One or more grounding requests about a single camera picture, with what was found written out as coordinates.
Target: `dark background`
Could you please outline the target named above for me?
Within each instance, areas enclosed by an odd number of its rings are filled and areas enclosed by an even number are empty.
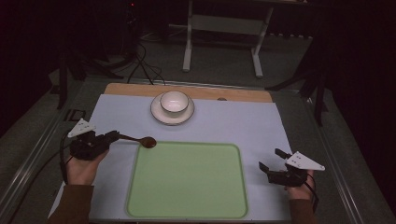
[[[125,13],[130,3],[2,1],[0,136],[51,88],[48,73],[58,67],[58,49],[63,37],[94,58],[105,59],[107,53],[117,51],[134,51],[134,46],[122,47],[120,41],[120,36],[128,32],[124,24],[131,19]],[[335,1],[334,5],[336,8],[327,18],[323,17],[322,9],[314,7],[277,6],[268,31],[285,38],[315,37],[303,63],[327,68],[326,87],[332,91],[395,213],[396,1]],[[204,13],[213,9],[211,3],[199,2],[196,6]],[[131,9],[133,19],[137,19],[133,20],[136,35],[141,32],[139,21],[157,29],[164,37],[168,22],[186,22],[187,1],[151,0],[144,1],[140,7]],[[260,8],[254,6],[245,10],[228,3],[216,7],[223,9],[220,13],[261,15]]]

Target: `green cutting board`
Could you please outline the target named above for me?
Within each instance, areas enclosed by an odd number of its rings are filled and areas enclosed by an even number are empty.
[[[159,142],[138,149],[127,200],[130,216],[238,218],[247,211],[236,145]]]

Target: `sleeve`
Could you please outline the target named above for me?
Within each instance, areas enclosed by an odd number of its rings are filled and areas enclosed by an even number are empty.
[[[93,186],[66,185],[58,207],[47,224],[88,224]]]
[[[312,203],[304,199],[289,201],[291,224],[317,224]]]

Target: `human hand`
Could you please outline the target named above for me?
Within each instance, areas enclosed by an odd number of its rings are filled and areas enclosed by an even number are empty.
[[[306,179],[306,183],[313,189],[315,187],[314,179],[312,178],[314,176],[314,171],[308,170],[307,172],[309,176]],[[293,199],[311,200],[312,198],[312,192],[305,184],[302,184],[300,187],[285,187],[285,190],[288,191],[290,200]]]
[[[83,161],[76,158],[70,159],[66,164],[69,185],[92,185],[96,171],[101,160],[107,155],[108,150],[100,154],[93,161]]]

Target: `white paper sheet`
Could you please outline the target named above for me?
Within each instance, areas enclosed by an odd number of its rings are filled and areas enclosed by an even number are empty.
[[[291,153],[281,118],[273,103],[194,99],[195,112],[185,123],[166,126],[152,117],[153,97],[101,95],[90,123],[96,134],[117,130],[136,138],[160,141],[233,143],[241,150],[246,179],[248,212],[240,219],[288,220],[289,204],[283,187],[269,184],[259,161],[271,170],[285,169],[275,148]],[[93,220],[135,220],[125,212],[137,143],[117,141],[101,162],[95,179]],[[62,188],[51,212],[59,203]]]

